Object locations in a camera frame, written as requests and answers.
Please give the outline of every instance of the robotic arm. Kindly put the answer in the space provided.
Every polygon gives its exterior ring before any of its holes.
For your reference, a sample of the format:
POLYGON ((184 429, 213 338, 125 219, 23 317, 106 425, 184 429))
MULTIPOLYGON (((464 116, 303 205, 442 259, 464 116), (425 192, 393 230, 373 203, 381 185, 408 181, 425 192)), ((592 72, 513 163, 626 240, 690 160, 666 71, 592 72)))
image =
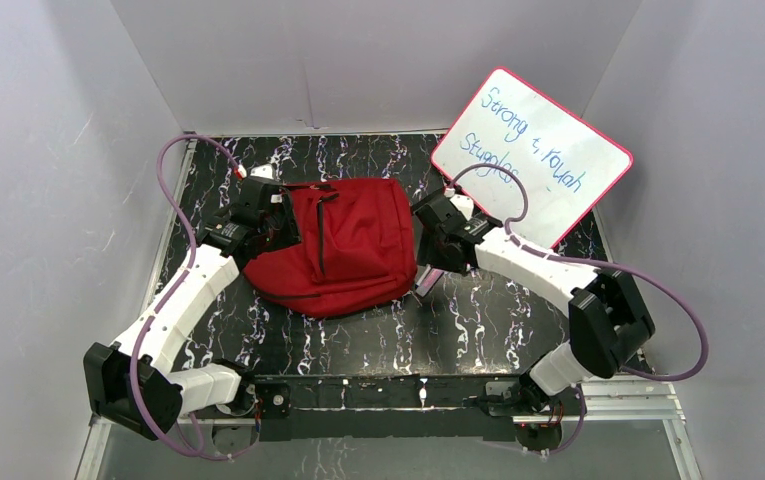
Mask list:
MULTIPOLYGON (((290 196, 269 167, 253 169, 241 198, 205 222, 197 236, 196 264, 175 292, 165 289, 109 346, 93 344, 84 357, 92 411, 155 439, 133 400, 128 366, 143 322, 154 315, 140 347, 138 380, 153 419, 167 432, 180 415, 211 405, 249 411, 255 379, 239 365, 217 360, 173 372, 182 344, 217 295, 256 256, 300 243, 290 196), (155 313, 165 295, 167 303, 155 313)), ((509 242, 500 222, 473 202, 441 189, 412 207, 423 224, 418 263, 466 273, 481 268, 526 285, 570 319, 569 340, 542 357, 516 382, 488 382, 465 401, 493 416, 540 412, 570 385, 591 376, 610 378, 654 333, 628 274, 546 260, 509 242)), ((549 250, 537 249, 545 254, 549 250)), ((180 269, 170 285, 185 272, 180 269)))

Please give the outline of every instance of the marble tabletop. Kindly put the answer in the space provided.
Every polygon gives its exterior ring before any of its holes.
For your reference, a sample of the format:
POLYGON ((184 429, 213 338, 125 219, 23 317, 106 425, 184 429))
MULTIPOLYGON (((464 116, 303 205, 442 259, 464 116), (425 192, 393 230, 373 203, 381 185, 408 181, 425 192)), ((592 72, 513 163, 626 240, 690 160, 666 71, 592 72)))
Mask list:
MULTIPOLYGON (((249 169, 271 164, 285 182, 396 178, 412 202, 441 186, 429 162, 440 135, 223 138, 249 169)), ((199 143, 182 209, 196 227, 236 198, 226 160, 199 143)), ((176 221, 160 289, 181 264, 187 242, 176 221)), ((557 250, 604 259, 588 214, 557 250)), ((183 346, 176 368, 225 358, 259 374, 473 374, 523 372, 567 338, 567 319, 524 285, 487 272, 446 274, 425 298, 394 302, 338 319, 310 318, 256 295, 240 278, 219 295, 183 346)))

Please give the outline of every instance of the whiteboard with red border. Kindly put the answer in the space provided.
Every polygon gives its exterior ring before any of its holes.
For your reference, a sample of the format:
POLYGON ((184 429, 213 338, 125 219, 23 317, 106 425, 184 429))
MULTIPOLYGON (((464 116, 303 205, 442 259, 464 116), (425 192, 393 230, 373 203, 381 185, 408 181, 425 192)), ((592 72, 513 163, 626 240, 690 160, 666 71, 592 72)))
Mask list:
MULTIPOLYGON (((632 154, 499 67, 432 152, 432 163, 447 178, 474 163, 513 171, 529 196, 529 213, 513 230, 553 248, 632 166, 632 154)), ((500 220, 523 207, 517 185, 497 170, 477 169, 459 185, 500 220)))

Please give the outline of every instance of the red border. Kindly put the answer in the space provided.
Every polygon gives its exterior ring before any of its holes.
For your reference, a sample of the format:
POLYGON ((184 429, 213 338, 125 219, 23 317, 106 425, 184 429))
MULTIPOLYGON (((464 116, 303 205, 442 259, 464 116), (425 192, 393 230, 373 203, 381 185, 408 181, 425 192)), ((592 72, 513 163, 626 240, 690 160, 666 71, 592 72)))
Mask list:
MULTIPOLYGON (((469 106, 470 106, 470 104, 471 104, 471 103, 473 103, 473 101, 476 99, 476 96, 479 94, 479 91, 480 91, 480 90, 482 90, 482 87, 484 87, 486 83, 488 83, 488 79, 489 79, 489 78, 491 78, 491 75, 494 75, 494 73, 496 73, 498 70, 502 70, 502 71, 504 71, 504 72, 508 73, 509 75, 511 75, 512 77, 514 77, 515 79, 517 79, 517 80, 518 80, 520 83, 522 83, 522 84, 526 85, 527 87, 531 88, 533 91, 535 91, 535 93, 537 93, 538 95, 541 95, 542 97, 546 98, 546 99, 547 99, 547 100, 548 100, 550 103, 552 103, 553 105, 555 105, 555 106, 557 106, 557 107, 561 108, 561 109, 562 109, 562 111, 564 111, 564 112, 565 112, 565 113, 567 113, 568 115, 572 116, 573 118, 575 118, 576 120, 578 120, 580 123, 582 123, 582 124, 583 124, 583 125, 585 125, 586 127, 590 128, 590 129, 591 129, 591 131, 593 131, 593 132, 594 132, 594 133, 596 133, 597 135, 600 135, 600 137, 602 137, 604 140, 606 140, 607 142, 611 143, 612 145, 614 145, 614 146, 618 147, 618 150, 620 150, 620 151, 624 152, 625 154, 627 154, 627 155, 629 156, 629 165, 627 165, 627 166, 626 166, 626 168, 624 169, 624 171, 622 171, 622 172, 621 172, 621 173, 620 173, 620 174, 617 176, 617 178, 615 178, 615 181, 613 181, 613 182, 612 182, 612 183, 611 183, 611 184, 608 186, 608 188, 606 188, 606 190, 605 190, 605 191, 604 191, 602 194, 600 194, 600 196, 599 196, 599 197, 597 197, 597 198, 594 200, 594 203, 592 203, 592 204, 591 204, 591 205, 590 205, 588 208, 586 208, 586 209, 585 209, 585 211, 584 211, 584 212, 582 212, 582 215, 580 215, 580 216, 579 216, 579 218, 577 218, 577 219, 576 219, 576 221, 575 221, 575 222, 573 222, 573 224, 571 224, 571 226, 570 226, 570 227, 569 227, 569 228, 568 228, 568 229, 565 231, 565 233, 563 233, 563 234, 562 234, 562 235, 559 237, 559 239, 558 239, 558 240, 556 240, 556 243, 554 243, 554 244, 553 244, 553 245, 550 247, 550 248, 556 248, 556 245, 558 245, 558 244, 559 244, 559 242, 561 242, 561 241, 562 241, 562 239, 563 239, 563 238, 565 238, 565 236, 566 236, 568 233, 570 233, 570 231, 573 229, 573 227, 575 227, 575 226, 576 226, 576 224, 577 224, 577 223, 579 223, 579 221, 580 221, 580 220, 582 220, 582 217, 584 217, 584 216, 585 216, 585 215, 586 215, 588 212, 590 212, 590 211, 591 211, 591 209, 592 209, 592 208, 594 208, 594 205, 596 205, 596 204, 597 204, 597 202, 599 202, 599 201, 600 201, 600 199, 601 199, 601 198, 603 198, 603 195, 605 195, 605 194, 606 194, 606 192, 608 192, 609 190, 611 190, 611 189, 612 189, 612 187, 613 187, 613 186, 614 186, 616 183, 618 183, 618 180, 620 180, 621 178, 623 178, 624 174, 626 174, 626 172, 629 170, 629 168, 630 168, 630 167, 632 167, 632 164, 634 163, 634 161, 635 161, 635 160, 632 158, 632 153, 631 153, 629 150, 627 150, 627 149, 623 148, 622 146, 618 145, 618 144, 617 144, 617 142, 615 142, 615 141, 614 141, 614 140, 612 140, 611 138, 609 138, 609 137, 607 137, 607 136, 603 135, 603 134, 602 134, 602 133, 601 133, 599 130, 597 130, 596 128, 592 127, 592 126, 591 126, 591 125, 590 125, 588 122, 586 122, 586 121, 585 121, 585 120, 583 120, 582 118, 578 117, 578 116, 577 116, 575 113, 571 112, 570 110, 568 110, 567 108, 563 107, 562 105, 559 105, 559 104, 558 104, 558 103, 557 103, 555 100, 553 100, 552 98, 548 97, 547 95, 544 95, 544 93, 543 93, 543 92, 541 92, 540 90, 538 90, 537 88, 535 88, 535 87, 534 87, 533 85, 531 85, 529 82, 527 82, 526 80, 524 80, 524 79, 520 78, 519 76, 517 76, 517 74, 515 74, 515 73, 514 73, 514 72, 512 72, 512 71, 510 71, 510 70, 509 70, 509 69, 507 69, 506 67, 502 67, 502 66, 495 68, 493 71, 491 71, 491 73, 490 73, 490 74, 489 74, 487 77, 485 77, 485 80, 482 82, 482 84, 481 84, 481 85, 479 85, 479 88, 477 88, 477 89, 476 89, 476 92, 474 92, 474 94, 473 94, 473 97, 471 97, 470 101, 469 101, 469 102, 467 102, 467 105, 464 107, 464 110, 462 110, 462 113, 460 113, 460 114, 459 114, 459 116, 458 116, 458 118, 456 118, 456 121, 455 121, 455 122, 453 122, 453 124, 452 124, 452 125, 450 125, 450 128, 447 130, 447 132, 449 132, 450 130, 452 130, 452 129, 453 129, 453 127, 455 127, 455 126, 456 126, 456 124, 459 122, 459 120, 461 120, 461 117, 462 117, 462 115, 464 115, 464 112, 467 110, 467 107, 469 107, 469 106)), ((444 176, 445 176, 447 179, 452 179, 453 177, 452 177, 451 175, 447 175, 447 172, 445 172, 443 169, 441 169, 441 167, 440 167, 440 166, 438 166, 438 163, 437 163, 437 162, 435 162, 435 151, 436 151, 436 150, 438 150, 438 148, 440 148, 440 147, 441 147, 441 145, 443 145, 443 144, 444 144, 444 141, 445 141, 446 139, 447 139, 447 135, 445 134, 445 135, 444 135, 444 138, 442 138, 442 139, 441 139, 441 141, 438 143, 438 146, 436 146, 436 147, 435 147, 435 149, 434 149, 434 150, 432 150, 432 153, 430 154, 429 158, 430 158, 430 161, 432 162, 432 165, 434 165, 434 166, 435 166, 435 168, 437 168, 437 169, 438 169, 438 170, 441 172, 441 174, 443 174, 443 175, 444 175, 444 176)), ((487 210, 485 210, 484 208, 482 208, 482 205, 479 205, 479 203, 478 203, 476 200, 473 200, 473 202, 474 202, 474 203, 476 203, 476 205, 477 205, 477 206, 479 206, 479 208, 481 208, 483 211, 485 211, 485 212, 487 212, 487 213, 489 213, 489 214, 491 213, 491 212, 488 212, 487 210)))

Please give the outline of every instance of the red bag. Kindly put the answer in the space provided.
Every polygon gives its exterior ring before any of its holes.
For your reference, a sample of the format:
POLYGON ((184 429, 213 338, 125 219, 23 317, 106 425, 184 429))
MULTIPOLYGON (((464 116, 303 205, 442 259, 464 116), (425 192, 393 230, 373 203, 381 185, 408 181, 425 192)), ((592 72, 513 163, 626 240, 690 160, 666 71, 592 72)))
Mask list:
POLYGON ((417 263, 411 207, 396 180, 288 185, 302 243, 244 269, 261 296, 313 317, 346 315, 405 295, 417 263))

